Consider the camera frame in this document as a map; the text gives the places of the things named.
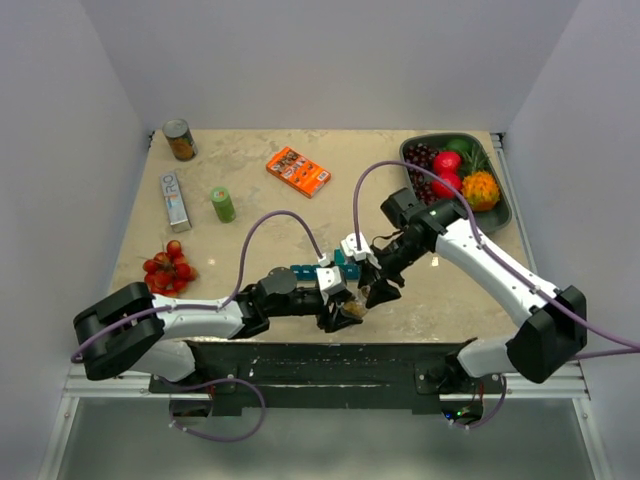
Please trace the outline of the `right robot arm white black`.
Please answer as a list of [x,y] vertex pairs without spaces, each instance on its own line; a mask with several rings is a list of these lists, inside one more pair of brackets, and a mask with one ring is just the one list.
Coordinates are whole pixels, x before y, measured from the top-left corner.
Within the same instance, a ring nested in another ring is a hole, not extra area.
[[399,236],[382,249],[352,233],[341,243],[359,264],[359,284],[369,290],[367,308],[400,298],[402,273],[433,253],[479,284],[517,326],[511,337],[472,339],[454,353],[445,369],[448,386],[469,392],[481,377],[518,373],[541,384],[587,344],[587,302],[574,286],[564,290],[538,277],[481,233],[457,202],[427,206],[407,188],[390,195],[381,209]]

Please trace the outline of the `clear pill bottle yellow capsules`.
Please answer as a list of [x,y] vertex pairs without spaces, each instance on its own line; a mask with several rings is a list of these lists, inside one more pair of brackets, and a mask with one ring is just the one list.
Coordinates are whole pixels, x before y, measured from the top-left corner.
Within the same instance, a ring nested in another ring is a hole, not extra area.
[[366,303],[369,292],[370,288],[368,286],[357,289],[352,298],[343,304],[342,310],[350,315],[363,318],[368,312]]

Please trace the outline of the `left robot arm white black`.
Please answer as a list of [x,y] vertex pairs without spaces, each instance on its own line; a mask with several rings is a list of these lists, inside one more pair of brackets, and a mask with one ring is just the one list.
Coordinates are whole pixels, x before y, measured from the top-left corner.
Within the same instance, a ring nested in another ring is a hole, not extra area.
[[292,270],[278,267],[234,297],[219,300],[172,298],[134,282],[74,318],[79,347],[71,360],[93,381],[136,371],[196,392],[206,383],[207,368],[188,339],[249,339],[267,331],[272,318],[291,316],[312,316],[319,329],[333,333],[362,322],[367,296],[350,289],[337,266],[318,269],[311,287],[299,285]]

